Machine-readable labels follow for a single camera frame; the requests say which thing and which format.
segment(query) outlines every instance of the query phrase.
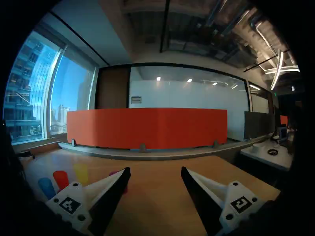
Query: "building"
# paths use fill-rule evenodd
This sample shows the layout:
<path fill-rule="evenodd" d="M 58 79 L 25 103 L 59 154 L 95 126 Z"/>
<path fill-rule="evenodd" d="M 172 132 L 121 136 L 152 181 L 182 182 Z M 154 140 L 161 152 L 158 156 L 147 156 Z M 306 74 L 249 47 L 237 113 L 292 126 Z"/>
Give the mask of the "building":
<path fill-rule="evenodd" d="M 43 138 L 44 83 L 55 52 L 43 45 L 32 32 L 23 44 L 9 76 L 5 101 L 4 120 L 12 142 Z"/>
<path fill-rule="evenodd" d="M 66 133 L 67 132 L 67 112 L 70 111 L 69 107 L 59 105 L 58 107 L 58 119 L 56 120 L 56 111 L 51 111 L 51 128 L 50 133 L 52 135 Z"/>

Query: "orange divider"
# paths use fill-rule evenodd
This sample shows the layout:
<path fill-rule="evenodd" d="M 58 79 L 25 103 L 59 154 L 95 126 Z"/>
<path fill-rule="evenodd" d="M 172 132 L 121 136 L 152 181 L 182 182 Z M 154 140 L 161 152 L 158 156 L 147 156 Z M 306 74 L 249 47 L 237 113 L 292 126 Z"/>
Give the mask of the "orange divider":
<path fill-rule="evenodd" d="M 280 116 L 280 122 L 282 125 L 288 125 L 288 117 L 287 116 Z"/>
<path fill-rule="evenodd" d="M 68 142 L 104 148 L 192 148 L 226 142 L 227 112 L 195 108 L 116 108 L 67 113 Z"/>

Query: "blue sky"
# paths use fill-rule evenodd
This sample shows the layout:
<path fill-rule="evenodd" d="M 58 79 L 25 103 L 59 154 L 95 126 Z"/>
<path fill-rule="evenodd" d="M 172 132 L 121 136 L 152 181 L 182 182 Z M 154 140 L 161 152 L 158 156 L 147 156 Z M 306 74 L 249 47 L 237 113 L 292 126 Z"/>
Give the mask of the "blue sky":
<path fill-rule="evenodd" d="M 52 109 L 56 110 L 56 118 L 60 104 L 69 107 L 71 111 L 77 109 L 79 86 L 86 73 L 86 69 L 67 57 L 62 57 L 52 91 Z"/>

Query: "white desk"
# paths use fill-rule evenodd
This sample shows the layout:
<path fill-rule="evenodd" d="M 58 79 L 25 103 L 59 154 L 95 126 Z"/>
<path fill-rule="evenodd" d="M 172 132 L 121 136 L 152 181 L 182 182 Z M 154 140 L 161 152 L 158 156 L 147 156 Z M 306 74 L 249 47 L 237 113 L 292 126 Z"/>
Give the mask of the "white desk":
<path fill-rule="evenodd" d="M 277 144 L 270 140 L 266 140 L 260 143 L 259 145 L 264 147 L 259 148 L 257 152 L 252 152 L 252 146 L 250 146 L 242 149 L 241 154 L 258 160 L 260 162 L 263 162 L 267 165 L 273 166 L 277 169 L 289 171 L 292 164 L 293 156 L 288 153 L 286 147 L 283 146 L 275 147 L 277 146 Z M 267 151 L 269 149 L 278 150 L 278 154 L 275 156 L 268 154 Z"/>

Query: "dark wall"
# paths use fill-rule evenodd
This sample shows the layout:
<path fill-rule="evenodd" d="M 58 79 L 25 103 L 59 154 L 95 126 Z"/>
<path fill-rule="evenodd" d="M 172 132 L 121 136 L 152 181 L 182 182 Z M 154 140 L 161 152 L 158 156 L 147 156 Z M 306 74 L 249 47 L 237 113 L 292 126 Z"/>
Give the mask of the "dark wall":
<path fill-rule="evenodd" d="M 105 68 L 99 71 L 95 109 L 128 108 L 130 68 Z"/>

